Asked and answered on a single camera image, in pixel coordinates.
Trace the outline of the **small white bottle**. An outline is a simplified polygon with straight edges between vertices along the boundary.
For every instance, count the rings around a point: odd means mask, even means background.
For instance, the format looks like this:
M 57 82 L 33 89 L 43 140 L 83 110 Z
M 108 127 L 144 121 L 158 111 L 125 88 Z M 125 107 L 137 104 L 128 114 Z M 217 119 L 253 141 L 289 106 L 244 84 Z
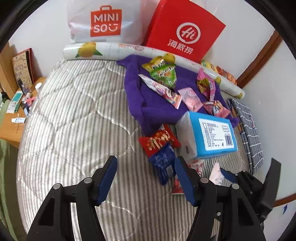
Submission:
M 26 118 L 22 118 L 22 117 L 17 117 L 17 118 L 12 118 L 11 122 L 12 123 L 25 123 Z

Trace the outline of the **white red lychee candy bag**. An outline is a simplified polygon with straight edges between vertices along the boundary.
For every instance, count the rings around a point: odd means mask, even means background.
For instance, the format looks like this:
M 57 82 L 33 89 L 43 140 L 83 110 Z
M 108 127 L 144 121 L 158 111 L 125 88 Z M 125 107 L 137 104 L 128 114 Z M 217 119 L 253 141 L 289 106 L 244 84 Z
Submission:
M 176 175 L 173 181 L 171 193 L 173 195 L 184 194 L 189 188 L 191 188 L 191 177 L 192 174 L 188 174 L 186 171 L 194 171 L 196 174 L 193 176 L 202 177 L 204 166 L 204 159 L 194 159 L 191 163 L 187 164 L 186 161 L 181 157 L 177 157 L 175 160 L 175 171 Z

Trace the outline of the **orange chips bag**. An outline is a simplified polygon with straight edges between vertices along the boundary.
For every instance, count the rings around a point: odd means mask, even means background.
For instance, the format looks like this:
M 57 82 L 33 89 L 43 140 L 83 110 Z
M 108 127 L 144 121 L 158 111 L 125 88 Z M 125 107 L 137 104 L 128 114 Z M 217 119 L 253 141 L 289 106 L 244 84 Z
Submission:
M 226 79 L 228 79 L 233 84 L 235 84 L 235 85 L 237 84 L 237 80 L 236 80 L 236 78 L 232 74 L 230 74 L 229 72 L 227 72 L 226 70 L 222 69 L 219 66 L 216 66 L 216 69 L 217 69 L 218 73 L 221 76 L 225 77 Z

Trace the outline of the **long white red snack packet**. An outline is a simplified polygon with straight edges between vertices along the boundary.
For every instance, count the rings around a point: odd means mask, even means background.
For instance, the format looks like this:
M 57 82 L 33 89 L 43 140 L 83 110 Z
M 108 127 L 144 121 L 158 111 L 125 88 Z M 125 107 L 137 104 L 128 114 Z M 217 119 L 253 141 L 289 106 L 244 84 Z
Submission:
M 142 81 L 147 85 L 148 88 L 156 92 L 159 96 L 164 98 L 167 102 L 169 102 L 172 106 L 175 107 L 175 109 L 179 109 L 180 104 L 182 102 L 182 96 L 173 92 L 168 87 L 165 87 L 164 85 L 152 80 L 151 78 L 139 74 L 138 75 Z

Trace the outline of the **white pink small packet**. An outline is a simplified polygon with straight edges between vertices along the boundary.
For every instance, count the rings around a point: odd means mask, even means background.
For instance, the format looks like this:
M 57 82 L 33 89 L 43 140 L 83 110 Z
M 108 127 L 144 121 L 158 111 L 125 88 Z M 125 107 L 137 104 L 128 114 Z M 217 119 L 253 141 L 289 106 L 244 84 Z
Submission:
M 215 185 L 219 185 L 219 186 L 222 185 L 222 182 L 224 180 L 224 175 L 221 172 L 219 163 L 214 164 L 209 180 L 213 182 Z

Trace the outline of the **grey checked folded cloth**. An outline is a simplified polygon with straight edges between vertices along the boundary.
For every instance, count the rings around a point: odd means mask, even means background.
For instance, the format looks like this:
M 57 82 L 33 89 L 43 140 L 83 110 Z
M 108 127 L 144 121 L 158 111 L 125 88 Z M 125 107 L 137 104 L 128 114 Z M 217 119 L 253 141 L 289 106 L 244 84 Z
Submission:
M 227 99 L 235 117 L 239 119 L 240 135 L 249 161 L 250 173 L 255 174 L 264 163 L 261 140 L 249 107 L 233 98 Z

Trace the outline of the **blue tissue pack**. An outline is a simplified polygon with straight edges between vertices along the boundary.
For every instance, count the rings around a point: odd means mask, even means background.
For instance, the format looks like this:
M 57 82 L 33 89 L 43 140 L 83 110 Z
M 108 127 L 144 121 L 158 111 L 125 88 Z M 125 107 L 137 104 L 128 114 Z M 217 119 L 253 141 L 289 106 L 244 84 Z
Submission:
M 180 154 L 187 163 L 227 155 L 238 150 L 228 119 L 186 112 L 176 123 Z

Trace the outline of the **brown framed picture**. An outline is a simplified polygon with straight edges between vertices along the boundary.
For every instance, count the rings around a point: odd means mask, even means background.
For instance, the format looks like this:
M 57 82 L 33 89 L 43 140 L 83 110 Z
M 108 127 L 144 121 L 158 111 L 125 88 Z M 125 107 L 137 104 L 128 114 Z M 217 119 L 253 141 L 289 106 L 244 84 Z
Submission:
M 25 88 L 30 88 L 35 82 L 32 53 L 32 48 L 29 48 L 19 52 L 11 59 L 14 76 L 19 87 L 22 83 Z

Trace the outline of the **pink orange snack packet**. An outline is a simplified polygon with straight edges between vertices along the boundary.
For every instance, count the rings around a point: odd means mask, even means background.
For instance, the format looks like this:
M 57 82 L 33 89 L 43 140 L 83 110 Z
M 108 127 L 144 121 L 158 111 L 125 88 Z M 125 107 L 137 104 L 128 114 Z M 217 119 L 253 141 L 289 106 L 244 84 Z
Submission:
M 225 108 L 218 100 L 203 102 L 203 107 L 208 114 L 219 118 L 226 118 L 230 114 L 229 109 Z

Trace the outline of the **pink yellow snack packet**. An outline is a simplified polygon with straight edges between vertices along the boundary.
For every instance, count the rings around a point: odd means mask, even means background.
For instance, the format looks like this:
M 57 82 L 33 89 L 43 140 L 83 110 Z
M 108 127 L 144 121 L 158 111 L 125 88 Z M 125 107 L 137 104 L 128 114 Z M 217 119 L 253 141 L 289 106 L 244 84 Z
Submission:
M 216 92 L 215 81 L 204 72 L 203 68 L 199 69 L 197 75 L 197 88 L 208 101 L 214 101 Z

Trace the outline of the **dark blue snack packet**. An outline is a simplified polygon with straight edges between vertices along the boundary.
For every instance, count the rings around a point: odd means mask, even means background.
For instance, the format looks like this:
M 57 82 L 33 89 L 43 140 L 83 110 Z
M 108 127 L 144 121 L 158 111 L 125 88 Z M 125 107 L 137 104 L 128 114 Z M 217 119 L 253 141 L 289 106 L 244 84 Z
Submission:
M 149 157 L 149 162 L 156 169 L 161 185 L 166 185 L 169 179 L 175 176 L 175 159 L 175 151 L 169 142 Z

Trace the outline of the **green snack packet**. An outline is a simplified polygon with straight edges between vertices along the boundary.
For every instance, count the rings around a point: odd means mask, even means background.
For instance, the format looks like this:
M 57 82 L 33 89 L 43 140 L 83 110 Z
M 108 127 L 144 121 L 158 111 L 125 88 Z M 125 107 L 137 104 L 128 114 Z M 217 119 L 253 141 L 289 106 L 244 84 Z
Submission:
M 142 68 L 144 68 L 156 82 L 170 89 L 176 87 L 176 65 L 167 63 L 162 56 L 157 56 L 148 63 L 142 64 Z

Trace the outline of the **pale pink small packet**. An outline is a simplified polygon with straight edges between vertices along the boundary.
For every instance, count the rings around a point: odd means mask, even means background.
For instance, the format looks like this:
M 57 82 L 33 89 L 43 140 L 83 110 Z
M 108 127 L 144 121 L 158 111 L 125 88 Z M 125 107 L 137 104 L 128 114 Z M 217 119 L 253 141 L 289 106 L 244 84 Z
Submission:
M 179 89 L 178 93 L 189 111 L 198 112 L 203 107 L 203 103 L 190 87 Z

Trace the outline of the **wooden side table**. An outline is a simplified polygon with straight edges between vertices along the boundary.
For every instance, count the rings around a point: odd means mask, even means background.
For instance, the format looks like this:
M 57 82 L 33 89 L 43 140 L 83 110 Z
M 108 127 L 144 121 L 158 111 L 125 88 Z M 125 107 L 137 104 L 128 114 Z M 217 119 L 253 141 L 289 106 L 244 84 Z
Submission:
M 15 55 L 13 47 L 6 43 L 1 51 L 1 91 L 5 91 L 10 99 L 13 98 L 17 90 L 17 83 L 13 74 L 13 67 L 11 63 L 12 57 Z M 4 110 L 4 118 L 1 121 L 1 139 L 7 141 L 12 146 L 18 148 L 21 142 L 24 123 L 12 123 L 12 118 L 25 117 L 22 108 L 18 109 L 17 113 L 6 113 Z

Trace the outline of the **red Haidilao paper bag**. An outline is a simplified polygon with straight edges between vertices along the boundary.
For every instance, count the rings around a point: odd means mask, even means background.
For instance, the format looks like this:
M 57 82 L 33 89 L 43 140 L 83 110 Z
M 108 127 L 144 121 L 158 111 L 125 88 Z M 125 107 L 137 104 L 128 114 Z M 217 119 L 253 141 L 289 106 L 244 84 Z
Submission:
M 192 1 L 160 1 L 144 45 L 199 62 L 226 25 Z

